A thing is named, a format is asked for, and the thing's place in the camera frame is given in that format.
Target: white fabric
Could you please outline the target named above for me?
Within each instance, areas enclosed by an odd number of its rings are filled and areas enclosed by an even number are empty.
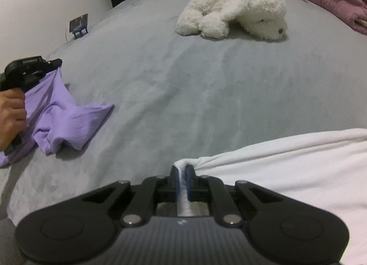
[[[199,175],[225,184],[247,180],[328,210],[348,226],[350,241],[341,262],[367,264],[367,130],[317,132],[175,163],[180,172],[192,164]],[[203,204],[186,201],[181,188],[181,216],[204,215]]]

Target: white wall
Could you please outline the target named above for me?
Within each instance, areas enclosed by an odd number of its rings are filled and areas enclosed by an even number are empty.
[[[0,0],[0,72],[15,59],[46,56],[64,44],[70,20],[89,13],[91,24],[111,8],[111,0]]]

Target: carbon fiber pattern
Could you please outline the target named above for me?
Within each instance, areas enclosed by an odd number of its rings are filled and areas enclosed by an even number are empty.
[[[104,254],[83,265],[275,265],[256,251],[238,229],[212,217],[152,217],[123,230]]]

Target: white stuffed animal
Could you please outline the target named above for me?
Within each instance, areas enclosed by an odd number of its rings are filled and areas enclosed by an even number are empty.
[[[178,34],[222,39],[230,22],[239,22],[251,35],[274,41],[286,35],[284,0],[191,0],[179,16]]]

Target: toy ear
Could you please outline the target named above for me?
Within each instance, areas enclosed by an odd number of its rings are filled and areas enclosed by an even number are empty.
[[[228,0],[221,9],[222,20],[233,21],[238,15],[243,14],[247,7],[248,0]]]

